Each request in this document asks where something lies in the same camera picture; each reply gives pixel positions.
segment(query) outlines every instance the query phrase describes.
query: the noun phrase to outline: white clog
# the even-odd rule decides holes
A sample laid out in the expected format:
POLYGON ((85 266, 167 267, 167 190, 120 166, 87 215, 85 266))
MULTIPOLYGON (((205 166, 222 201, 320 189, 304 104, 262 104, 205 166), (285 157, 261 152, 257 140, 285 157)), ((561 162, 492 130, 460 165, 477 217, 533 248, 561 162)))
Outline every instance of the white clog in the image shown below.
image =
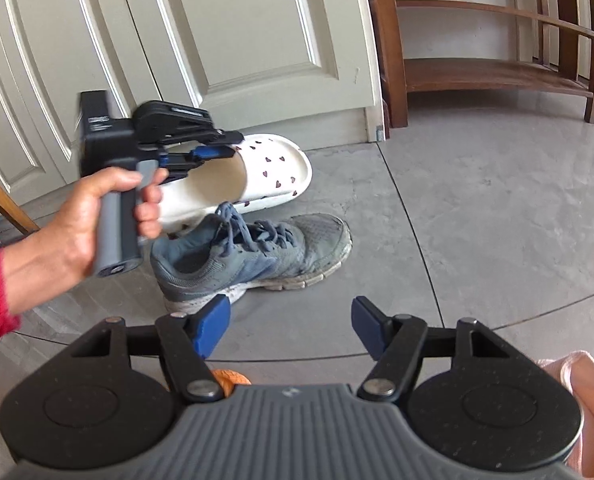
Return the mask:
POLYGON ((258 211, 301 195, 311 183, 312 167, 294 142, 271 134, 252 134, 232 158, 214 158, 186 178, 162 186, 160 222, 164 231, 194 227, 222 202, 240 213, 258 211))

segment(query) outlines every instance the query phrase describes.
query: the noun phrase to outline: orange slipper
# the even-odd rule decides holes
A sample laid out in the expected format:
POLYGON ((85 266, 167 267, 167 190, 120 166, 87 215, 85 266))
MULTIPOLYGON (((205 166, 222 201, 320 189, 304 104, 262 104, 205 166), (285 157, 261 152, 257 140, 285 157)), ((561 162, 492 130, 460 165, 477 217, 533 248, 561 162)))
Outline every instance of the orange slipper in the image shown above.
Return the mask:
POLYGON ((211 370, 215 379, 221 386, 226 397, 230 397, 235 384, 250 384, 248 378, 235 370, 211 370))

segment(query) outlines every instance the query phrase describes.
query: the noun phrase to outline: sneaker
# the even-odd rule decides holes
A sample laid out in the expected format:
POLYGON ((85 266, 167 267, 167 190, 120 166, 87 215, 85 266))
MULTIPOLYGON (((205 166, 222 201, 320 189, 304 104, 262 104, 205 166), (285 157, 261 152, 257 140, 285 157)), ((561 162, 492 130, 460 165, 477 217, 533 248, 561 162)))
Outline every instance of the sneaker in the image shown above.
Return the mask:
POLYGON ((229 202, 176 239, 161 237, 151 264, 170 312, 195 313, 216 294, 231 303, 249 288, 304 288, 341 267, 350 254, 348 225, 315 213, 246 224, 229 202))

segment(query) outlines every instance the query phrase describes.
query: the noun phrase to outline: shoe sole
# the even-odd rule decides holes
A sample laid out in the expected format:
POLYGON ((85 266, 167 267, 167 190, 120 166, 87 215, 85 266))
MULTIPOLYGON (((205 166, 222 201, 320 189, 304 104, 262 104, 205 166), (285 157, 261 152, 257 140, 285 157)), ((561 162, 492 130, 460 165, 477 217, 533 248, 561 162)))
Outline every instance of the shoe sole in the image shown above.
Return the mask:
POLYGON ((338 270, 346 261, 353 248, 353 239, 349 237, 348 244, 344 247, 340 259, 334 264, 330 264, 318 272, 311 272, 310 274, 302 274, 293 278, 276 278, 273 280, 254 280, 253 282, 237 283, 237 285, 229 286, 213 294, 196 298, 188 301, 170 301, 164 299, 164 305, 168 312, 185 312, 186 314, 194 314, 201 310, 201 308, 208 303, 212 298, 218 294, 224 294, 230 300, 231 304, 235 303, 241 298, 244 293, 251 288, 265 288, 266 290, 298 290, 306 288, 307 286, 319 283, 331 274, 338 270))

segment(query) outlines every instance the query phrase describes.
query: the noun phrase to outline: cabinet door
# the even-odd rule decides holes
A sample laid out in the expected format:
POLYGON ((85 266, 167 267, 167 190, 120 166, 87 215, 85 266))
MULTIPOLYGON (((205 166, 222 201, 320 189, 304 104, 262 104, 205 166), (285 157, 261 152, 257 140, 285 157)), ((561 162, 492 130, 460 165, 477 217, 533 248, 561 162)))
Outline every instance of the cabinet door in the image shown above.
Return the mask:
POLYGON ((22 99, 0 43, 0 185, 17 203, 63 186, 22 99))
POLYGON ((163 99, 222 128, 374 104, 359 0, 128 4, 163 99))
POLYGON ((77 94, 106 89, 126 117, 159 93, 126 0, 0 0, 0 35, 16 83, 67 182, 77 171, 77 94))

